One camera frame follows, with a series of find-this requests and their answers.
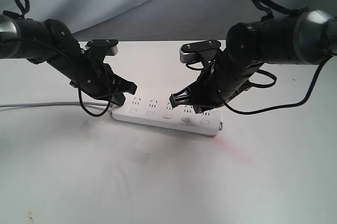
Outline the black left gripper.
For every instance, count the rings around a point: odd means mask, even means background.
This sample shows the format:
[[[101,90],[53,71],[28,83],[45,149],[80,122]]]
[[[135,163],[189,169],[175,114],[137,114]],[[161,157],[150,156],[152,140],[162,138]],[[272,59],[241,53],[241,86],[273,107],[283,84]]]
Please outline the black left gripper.
[[[73,87],[77,88],[80,83],[81,91],[91,98],[123,106],[126,100],[123,93],[135,95],[137,85],[124,78],[119,82],[111,67],[103,63],[105,50],[81,48],[78,55],[66,55],[69,60],[59,55],[50,58],[47,63],[70,79]],[[119,82],[118,89],[122,93],[115,91],[115,82]]]

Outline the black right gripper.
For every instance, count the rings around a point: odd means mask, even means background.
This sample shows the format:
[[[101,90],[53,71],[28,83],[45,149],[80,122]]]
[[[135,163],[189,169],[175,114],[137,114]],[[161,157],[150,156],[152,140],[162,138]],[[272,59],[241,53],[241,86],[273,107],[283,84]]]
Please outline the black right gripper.
[[[246,90],[245,83],[261,67],[261,60],[249,55],[216,55],[212,62],[198,63],[203,70],[197,80],[170,95],[172,108],[191,105],[196,114],[202,114],[224,106]]]

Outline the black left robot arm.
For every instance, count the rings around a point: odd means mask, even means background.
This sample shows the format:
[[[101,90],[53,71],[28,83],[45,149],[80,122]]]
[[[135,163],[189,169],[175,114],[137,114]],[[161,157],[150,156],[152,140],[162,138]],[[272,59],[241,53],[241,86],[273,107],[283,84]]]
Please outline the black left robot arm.
[[[134,82],[115,74],[104,62],[106,56],[117,54],[117,40],[94,39],[82,48],[62,21],[26,18],[29,0],[14,1],[20,12],[1,14],[2,59],[26,59],[35,65],[48,63],[80,93],[118,106],[124,104],[126,93],[136,93]]]

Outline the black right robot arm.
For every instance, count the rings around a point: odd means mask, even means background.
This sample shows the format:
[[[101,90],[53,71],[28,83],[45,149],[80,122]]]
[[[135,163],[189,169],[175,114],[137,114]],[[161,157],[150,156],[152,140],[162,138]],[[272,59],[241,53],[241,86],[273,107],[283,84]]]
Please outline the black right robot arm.
[[[256,73],[270,76],[262,70],[265,64],[315,65],[306,95],[294,106],[308,101],[323,66],[336,55],[336,18],[322,10],[288,9],[271,0],[251,1],[264,16],[232,26],[224,49],[218,40],[181,47],[180,61],[188,68],[196,63],[202,68],[196,81],[170,96],[172,107],[187,105],[201,114],[228,106],[250,88],[265,88],[250,81]]]

